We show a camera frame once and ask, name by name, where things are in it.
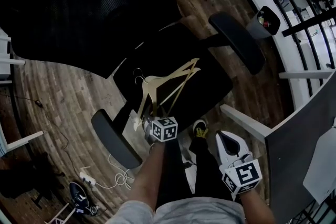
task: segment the chair armrest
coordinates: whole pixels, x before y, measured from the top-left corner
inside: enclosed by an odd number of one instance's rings
[[[259,73],[265,63],[265,57],[250,33],[226,12],[211,15],[209,23],[224,38],[224,42],[229,43],[250,73]]]
[[[104,109],[98,110],[91,119],[92,126],[100,141],[112,157],[126,169],[136,168],[142,163],[141,157],[122,136],[131,110],[130,105],[126,103],[114,121],[110,119]]]

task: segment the power strip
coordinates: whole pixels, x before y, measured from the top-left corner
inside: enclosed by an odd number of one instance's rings
[[[87,174],[84,173],[84,172],[80,172],[80,173],[79,173],[79,177],[80,177],[80,179],[82,179],[83,181],[89,183],[89,185],[92,186],[92,187],[96,184],[96,180],[95,180],[93,177],[87,175]]]

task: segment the black cable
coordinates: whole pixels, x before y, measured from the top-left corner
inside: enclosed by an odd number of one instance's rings
[[[0,93],[0,95],[7,96],[7,97],[11,97],[11,96],[8,95],[8,94],[2,94],[2,93]],[[18,97],[18,96],[14,96],[14,97],[15,97],[15,98],[18,98],[18,99],[25,99],[25,100],[28,100],[28,101],[33,101],[33,102],[35,102],[35,104],[36,104],[39,108],[41,108],[41,109],[43,110],[44,115],[45,115],[45,117],[47,118],[47,120],[57,128],[58,132],[59,132],[59,133],[63,136],[63,138],[66,140],[66,145],[65,145],[64,147],[61,147],[61,150],[63,150],[63,151],[68,155],[68,158],[69,158],[69,160],[70,160],[70,162],[71,162],[73,171],[75,172],[75,174],[77,175],[77,177],[78,177],[80,180],[82,180],[82,179],[79,177],[79,174],[77,173],[77,170],[76,170],[76,168],[75,168],[74,162],[73,162],[73,160],[71,159],[69,152],[66,150],[66,148],[68,147],[68,145],[69,145],[69,143],[70,143],[69,138],[67,138],[67,137],[65,136],[65,134],[64,134],[64,133],[61,131],[61,129],[59,128],[59,126],[58,126],[58,125],[57,125],[57,124],[56,124],[56,123],[55,123],[55,122],[48,116],[46,110],[45,110],[44,107],[43,107],[43,104],[42,104],[39,100],[33,100],[33,99],[30,99],[30,98],[26,98],[26,97]],[[95,196],[95,198],[96,198],[98,201],[100,201],[100,202],[105,206],[105,210],[104,210],[104,211],[100,211],[100,213],[104,213],[104,212],[108,209],[108,205],[107,205],[104,201],[102,201],[101,199],[99,199],[99,198],[97,197],[97,195],[95,194],[95,192],[93,191],[92,188],[90,188],[90,190],[91,190],[91,193]]]
[[[9,94],[4,94],[4,93],[0,93],[0,95],[11,97]],[[38,100],[29,99],[29,98],[26,98],[26,97],[19,97],[19,96],[14,96],[14,97],[17,98],[17,99],[26,99],[26,100],[33,101],[33,102],[38,101]]]

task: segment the black seat cushion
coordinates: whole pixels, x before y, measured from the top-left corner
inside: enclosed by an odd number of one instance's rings
[[[164,77],[193,58],[200,58],[195,67],[201,70],[188,80],[169,115],[176,118],[180,132],[213,108],[232,89],[231,79],[224,69],[188,28],[176,24],[145,41],[119,67],[114,80],[126,100],[138,111],[142,100],[142,80],[138,78],[135,84],[134,78],[140,74],[136,70],[133,75],[136,68],[140,68],[145,77]],[[185,78],[170,80],[159,87],[158,104]],[[174,96],[164,104],[166,112],[173,100]]]
[[[176,0],[0,0],[0,26],[17,55],[104,78],[146,36],[180,18]]]

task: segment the black sneaker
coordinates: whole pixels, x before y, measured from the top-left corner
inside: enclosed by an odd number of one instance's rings
[[[194,131],[194,137],[205,138],[208,132],[205,121],[197,120],[193,125],[193,131]]]

